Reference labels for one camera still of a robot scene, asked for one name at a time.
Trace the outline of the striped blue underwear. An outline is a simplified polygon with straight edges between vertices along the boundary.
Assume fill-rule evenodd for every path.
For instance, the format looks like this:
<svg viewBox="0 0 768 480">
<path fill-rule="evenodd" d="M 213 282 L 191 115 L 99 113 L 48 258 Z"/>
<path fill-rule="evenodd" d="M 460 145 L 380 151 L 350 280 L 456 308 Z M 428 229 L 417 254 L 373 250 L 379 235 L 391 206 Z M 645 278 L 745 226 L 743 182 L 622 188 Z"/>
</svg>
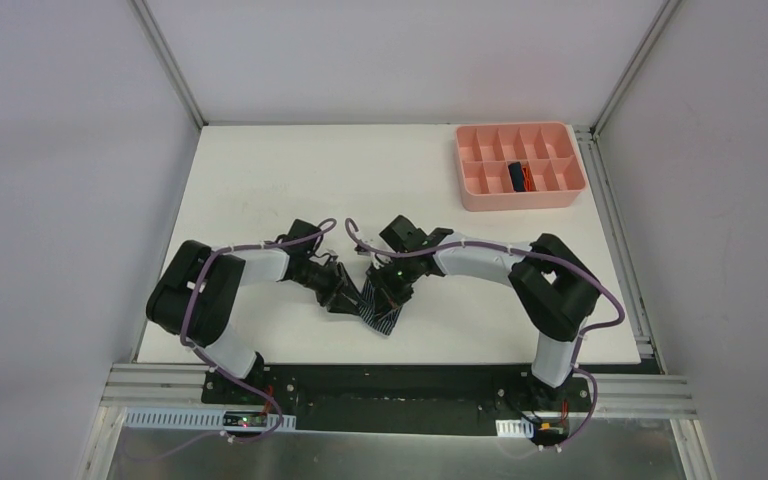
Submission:
<svg viewBox="0 0 768 480">
<path fill-rule="evenodd" d="M 402 306 L 393 307 L 376 293 L 370 280 L 366 280 L 361 289 L 362 304 L 359 316 L 362 322 L 375 332 L 389 337 L 401 315 Z"/>
</svg>

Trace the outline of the navy orange underwear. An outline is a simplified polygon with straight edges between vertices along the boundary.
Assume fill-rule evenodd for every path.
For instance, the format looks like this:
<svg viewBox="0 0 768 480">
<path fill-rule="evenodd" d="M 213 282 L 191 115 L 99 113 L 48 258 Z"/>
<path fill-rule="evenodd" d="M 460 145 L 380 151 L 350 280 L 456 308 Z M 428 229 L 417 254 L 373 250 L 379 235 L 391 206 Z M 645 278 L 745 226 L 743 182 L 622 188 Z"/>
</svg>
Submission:
<svg viewBox="0 0 768 480">
<path fill-rule="evenodd" d="M 526 193 L 534 189 L 530 169 L 526 163 L 510 162 L 507 169 L 514 192 Z"/>
</svg>

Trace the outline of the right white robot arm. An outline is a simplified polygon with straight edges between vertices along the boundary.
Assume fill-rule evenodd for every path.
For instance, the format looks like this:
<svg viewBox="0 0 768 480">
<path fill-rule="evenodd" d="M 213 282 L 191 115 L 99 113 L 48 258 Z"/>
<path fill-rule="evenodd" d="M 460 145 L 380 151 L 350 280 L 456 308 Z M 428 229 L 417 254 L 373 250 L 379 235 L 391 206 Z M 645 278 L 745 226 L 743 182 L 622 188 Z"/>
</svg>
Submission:
<svg viewBox="0 0 768 480">
<path fill-rule="evenodd" d="M 529 400 L 543 410 L 565 400 L 578 334 L 604 291 L 559 237 L 543 233 L 529 245 L 507 247 L 449 228 L 427 233 L 403 215 L 380 237 L 394 253 L 381 261 L 374 252 L 366 271 L 360 317 L 367 326 L 390 335 L 422 277 L 465 276 L 509 287 L 539 332 Z"/>
</svg>

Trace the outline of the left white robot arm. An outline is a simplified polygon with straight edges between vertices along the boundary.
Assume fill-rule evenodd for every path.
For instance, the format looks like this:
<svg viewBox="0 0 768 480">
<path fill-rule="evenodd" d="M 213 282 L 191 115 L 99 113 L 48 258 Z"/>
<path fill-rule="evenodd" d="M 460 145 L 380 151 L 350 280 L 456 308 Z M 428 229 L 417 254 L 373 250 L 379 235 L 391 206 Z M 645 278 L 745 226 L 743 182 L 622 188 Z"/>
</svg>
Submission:
<svg viewBox="0 0 768 480">
<path fill-rule="evenodd" d="M 178 337 L 206 362 L 229 373 L 226 389 L 241 404 L 257 402 L 265 390 L 258 370 L 262 355 L 245 344 L 232 325 L 242 287 L 294 282 L 311 290 L 329 313 L 358 315 L 362 296 L 337 256 L 317 260 L 324 235 L 336 225 L 296 219 L 289 231 L 257 245 L 211 248 L 196 240 L 181 244 L 150 294 L 149 321 Z"/>
</svg>

